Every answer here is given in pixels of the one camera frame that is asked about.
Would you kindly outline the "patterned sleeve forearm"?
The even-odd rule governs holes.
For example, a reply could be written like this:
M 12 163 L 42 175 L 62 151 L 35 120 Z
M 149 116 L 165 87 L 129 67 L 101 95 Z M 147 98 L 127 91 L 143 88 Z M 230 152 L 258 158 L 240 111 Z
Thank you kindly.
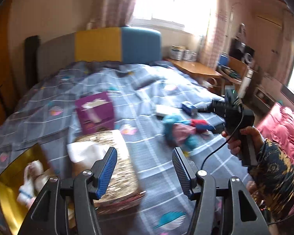
M 257 154 L 257 166 L 249 167 L 261 196 L 275 220 L 294 213 L 294 164 L 275 142 L 265 139 Z

